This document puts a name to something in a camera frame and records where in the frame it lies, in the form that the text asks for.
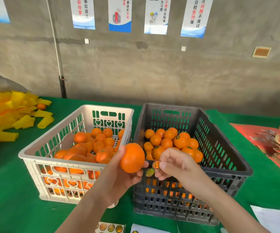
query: black pipe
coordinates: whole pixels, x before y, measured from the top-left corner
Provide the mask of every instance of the black pipe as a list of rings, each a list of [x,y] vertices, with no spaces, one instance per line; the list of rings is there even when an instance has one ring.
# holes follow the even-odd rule
[[[60,90],[61,90],[61,97],[64,99],[67,99],[67,91],[65,89],[65,79],[64,76],[58,76],[59,77],[59,82],[60,82]]]

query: crate rim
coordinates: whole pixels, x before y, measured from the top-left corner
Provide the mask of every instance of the crate rim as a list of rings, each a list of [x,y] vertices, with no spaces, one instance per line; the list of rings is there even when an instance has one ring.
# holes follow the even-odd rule
[[[195,107],[195,106],[187,106],[187,105],[168,105],[168,104],[158,104],[158,103],[144,103],[140,112],[140,116],[138,119],[138,123],[137,123],[137,128],[135,130],[135,135],[134,135],[134,141],[138,140],[139,134],[140,134],[140,123],[142,121],[142,117],[144,115],[144,111],[146,109],[147,105],[165,105],[165,106],[173,106],[173,107],[184,107],[184,108],[193,108],[193,109],[200,109],[209,119],[209,115],[200,107]],[[239,151],[237,150],[237,148],[233,145],[233,143],[231,143],[231,141],[227,138],[227,136],[225,136],[225,134],[220,130],[220,128],[213,122],[211,122],[215,128],[219,131],[219,133],[221,134],[221,136],[223,137],[223,139],[225,139],[230,147],[234,150],[234,152],[236,153],[236,155],[238,156],[238,158],[240,159],[240,161],[243,163],[243,165],[246,168],[246,171],[234,171],[234,170],[228,170],[228,169],[220,169],[220,168],[211,168],[211,167],[201,167],[204,172],[206,173],[216,173],[217,170],[219,173],[231,176],[231,175],[235,175],[235,176],[252,176],[253,175],[253,169],[252,167],[248,164],[248,162],[245,160],[245,158],[241,155],[241,153],[239,153]]]
[[[68,116],[66,116],[63,120],[61,120],[59,123],[57,123],[55,126],[53,126],[51,129],[49,129],[47,132],[45,132],[43,135],[39,136],[36,140],[32,141],[29,145],[27,145],[25,148],[23,148],[19,153],[18,153],[18,157],[21,159],[37,159],[37,160],[47,160],[47,161],[52,161],[53,158],[48,158],[48,157],[38,157],[35,155],[26,155],[25,151],[29,148],[31,148],[37,141],[41,140],[44,136],[48,135],[52,130],[54,130],[55,128],[57,128],[61,123],[63,123],[64,121],[68,120],[70,116],[73,116],[74,114],[76,114],[77,110],[81,109],[82,107],[86,106],[86,105],[90,105],[90,104],[85,104],[85,105],[81,105],[80,107],[78,107],[77,109],[75,109],[72,113],[70,113]],[[130,121],[132,121],[132,117],[134,114],[134,109],[132,108],[126,108],[126,107],[115,107],[115,106],[105,106],[105,105],[93,105],[93,106],[101,106],[101,107],[107,107],[107,108],[115,108],[115,109],[130,109],[131,110],[131,114],[130,117],[128,119],[128,121],[126,122],[126,124],[129,124]],[[87,162],[81,162],[81,161],[72,161],[70,160],[66,160],[66,163],[70,163],[72,162],[73,164],[83,164]]]

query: left hand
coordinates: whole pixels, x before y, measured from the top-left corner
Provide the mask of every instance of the left hand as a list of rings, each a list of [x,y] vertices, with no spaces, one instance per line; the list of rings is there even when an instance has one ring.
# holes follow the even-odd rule
[[[126,173],[119,165],[120,160],[125,154],[125,146],[121,145],[119,151],[113,156],[111,161],[101,171],[98,180],[88,191],[97,196],[107,206],[117,202],[125,192],[134,184],[141,181],[143,170],[137,173]],[[149,163],[145,161],[143,167],[148,167]]]

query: right hand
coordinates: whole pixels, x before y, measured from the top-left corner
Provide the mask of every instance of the right hand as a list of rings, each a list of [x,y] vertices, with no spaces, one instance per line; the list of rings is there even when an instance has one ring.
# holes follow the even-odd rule
[[[161,154],[160,161],[160,168],[155,172],[159,180],[174,176],[197,199],[206,201],[210,198],[216,184],[189,154],[168,148]]]

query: black plastic crate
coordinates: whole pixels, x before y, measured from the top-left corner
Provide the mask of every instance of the black plastic crate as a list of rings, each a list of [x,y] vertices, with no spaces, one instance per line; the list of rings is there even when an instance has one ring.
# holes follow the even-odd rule
[[[174,127],[197,139],[204,154],[200,166],[227,194],[234,197],[253,174],[252,168],[220,129],[209,121],[208,115],[197,107],[147,103],[142,107],[134,142],[143,147],[147,129],[156,131]],[[207,225],[219,224],[210,207],[185,190],[177,179],[159,181],[155,176],[143,177],[133,190],[137,213],[167,217]]]

